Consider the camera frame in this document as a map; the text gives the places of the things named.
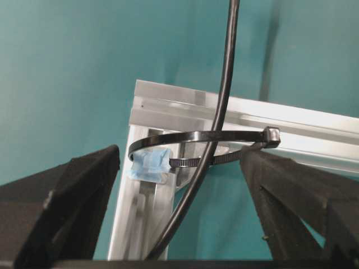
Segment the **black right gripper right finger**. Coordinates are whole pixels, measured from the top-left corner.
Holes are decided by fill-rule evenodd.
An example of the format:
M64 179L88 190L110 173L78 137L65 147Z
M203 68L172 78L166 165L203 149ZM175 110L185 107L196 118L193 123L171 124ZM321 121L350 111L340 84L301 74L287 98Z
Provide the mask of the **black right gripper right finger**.
M358 267L358 181L253 147L240 167L274 260Z

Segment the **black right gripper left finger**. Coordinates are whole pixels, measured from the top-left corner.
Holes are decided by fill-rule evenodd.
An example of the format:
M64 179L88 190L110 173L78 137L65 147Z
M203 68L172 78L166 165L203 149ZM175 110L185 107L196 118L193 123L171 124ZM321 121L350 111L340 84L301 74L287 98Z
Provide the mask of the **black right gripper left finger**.
M1 186L1 267L92 259L120 167L111 145Z

